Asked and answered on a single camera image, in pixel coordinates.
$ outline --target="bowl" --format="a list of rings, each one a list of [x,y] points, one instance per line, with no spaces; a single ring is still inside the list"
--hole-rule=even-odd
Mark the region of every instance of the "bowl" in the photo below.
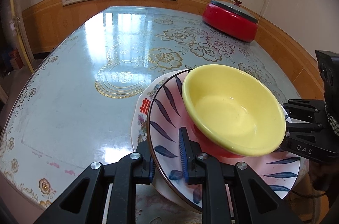
[[[195,68],[184,80],[182,98],[197,129],[232,154],[263,156],[284,138],[279,102],[259,80],[239,69],[217,64]]]

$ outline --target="pot lid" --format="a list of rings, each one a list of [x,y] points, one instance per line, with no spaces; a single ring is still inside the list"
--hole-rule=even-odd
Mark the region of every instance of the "pot lid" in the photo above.
[[[211,0],[211,3],[221,8],[224,8],[225,10],[228,10],[232,13],[240,15],[243,18],[246,18],[247,20],[253,23],[256,23],[256,24],[258,23],[258,20],[250,12],[248,12],[247,10],[239,6],[241,4],[240,1],[238,0],[234,0],[234,1],[235,1],[235,4],[221,1],[221,0]]]

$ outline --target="plate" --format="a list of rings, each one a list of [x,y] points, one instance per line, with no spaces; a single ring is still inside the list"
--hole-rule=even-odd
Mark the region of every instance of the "plate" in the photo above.
[[[187,128],[191,140],[198,141],[194,136],[193,123],[187,114],[181,95],[182,83],[189,71],[168,74],[171,76],[163,84],[159,83],[154,87],[150,95],[152,100],[147,98],[143,100],[140,108],[147,108],[148,115],[147,120],[138,119],[143,123],[138,140],[148,139],[155,164],[166,183],[189,206],[201,211],[201,187],[185,183],[178,144],[178,131],[182,126]],[[291,122],[287,113],[284,113],[286,120]],[[232,165],[238,161],[246,162],[280,198],[284,198],[289,193],[300,168],[300,157],[281,149],[261,157],[240,159],[219,157],[218,159]]]

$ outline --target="metal screw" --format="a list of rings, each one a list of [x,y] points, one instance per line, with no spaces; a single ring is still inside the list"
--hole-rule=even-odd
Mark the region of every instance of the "metal screw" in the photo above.
[[[244,169],[247,169],[247,164],[245,162],[239,162],[237,163],[237,167],[238,169],[244,170]]]
[[[133,153],[130,155],[130,158],[133,159],[133,160],[139,159],[139,158],[140,158],[140,154],[137,153],[137,152],[133,152]]]
[[[198,155],[198,158],[201,159],[201,160],[205,160],[205,159],[207,159],[207,157],[208,157],[208,155],[204,152],[202,152]]]
[[[92,169],[98,169],[100,167],[101,167],[101,164],[99,162],[93,162],[90,165],[90,168],[92,168]]]

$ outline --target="table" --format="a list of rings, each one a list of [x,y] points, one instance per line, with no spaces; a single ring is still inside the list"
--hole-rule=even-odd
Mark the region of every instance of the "table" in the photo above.
[[[259,79],[279,102],[300,98],[256,43],[225,36],[189,13],[110,7],[44,60],[23,89],[0,142],[0,171],[28,200],[47,208],[93,161],[133,151],[131,121],[140,93],[162,74],[225,64]],[[201,223],[201,215],[137,187],[137,223]]]

